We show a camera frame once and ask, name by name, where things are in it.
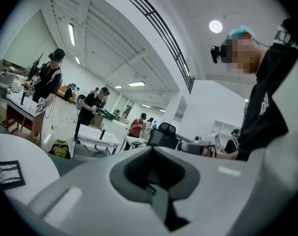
green backpack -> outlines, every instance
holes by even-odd
[[[52,146],[52,149],[50,150],[49,154],[59,156],[62,158],[70,159],[70,153],[68,144],[66,141],[63,140],[56,140]]]

ceiling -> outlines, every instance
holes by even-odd
[[[81,66],[118,89],[132,101],[166,109],[170,96],[179,91],[164,64],[138,30],[103,0],[45,0],[44,19],[57,45]],[[75,28],[76,45],[68,24]],[[144,81],[132,88],[128,83]],[[184,104],[176,113],[182,117]]]
[[[221,45],[229,31],[247,25],[255,32],[259,42],[270,45],[277,26],[288,17],[277,0],[170,0],[186,24],[190,35],[197,39],[203,61],[203,73],[207,80],[214,80],[243,98],[250,96],[256,80],[253,75],[235,75],[226,70],[223,63],[214,64],[210,55],[213,44]],[[223,25],[220,33],[209,29],[212,20]]]

railing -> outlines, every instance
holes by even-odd
[[[156,9],[152,6],[152,4],[148,0],[129,0],[134,4],[135,7],[138,8],[142,12],[142,14],[150,21],[153,27],[157,30],[164,43],[167,45],[169,51],[171,52],[177,66],[182,73],[182,76],[186,82],[186,85],[191,92],[193,79],[189,72],[187,63],[183,56],[182,51],[180,50],[176,39],[174,38],[172,32],[168,28],[167,24],[160,16],[160,14],[156,11]]]

fluorescent light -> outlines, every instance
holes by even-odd
[[[43,143],[44,144],[47,143],[50,137],[51,137],[51,134],[48,134]]]
[[[223,30],[223,25],[218,20],[213,20],[209,23],[209,28],[214,33],[219,33]]]
[[[131,87],[137,87],[137,86],[144,86],[145,83],[143,81],[139,81],[139,82],[129,83],[129,85]]]
[[[77,56],[75,56],[75,58],[76,58],[77,63],[80,64],[79,58]]]
[[[69,24],[68,25],[68,28],[69,28],[69,34],[70,34],[71,43],[73,45],[76,45],[76,43],[75,43],[75,29],[74,29],[74,26],[72,24]]]

black t-shirt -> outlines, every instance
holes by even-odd
[[[227,142],[226,146],[225,146],[225,150],[227,152],[227,154],[233,153],[235,151],[238,151],[239,148],[239,144],[238,141],[235,139],[231,139]]]
[[[96,106],[100,107],[102,100],[99,99],[98,96],[94,97],[94,93],[90,93],[86,99],[84,100],[85,104],[88,105],[89,107]],[[81,108],[81,111],[79,113],[79,118],[84,118],[84,119],[92,119],[94,115],[92,112],[88,109],[85,109],[84,107]]]
[[[264,148],[274,138],[287,133],[286,123],[272,95],[291,71],[297,58],[297,49],[281,44],[273,44],[266,52],[240,131],[237,160],[246,161],[253,150]]]
[[[44,99],[46,99],[50,93],[57,94],[59,89],[61,74],[57,73],[54,79],[52,79],[52,75],[59,70],[60,70],[59,68],[51,69],[51,67],[48,66],[40,72],[39,76],[41,77],[41,80],[36,84],[35,92],[33,95],[33,100],[35,102],[38,102],[40,97],[43,97]]]

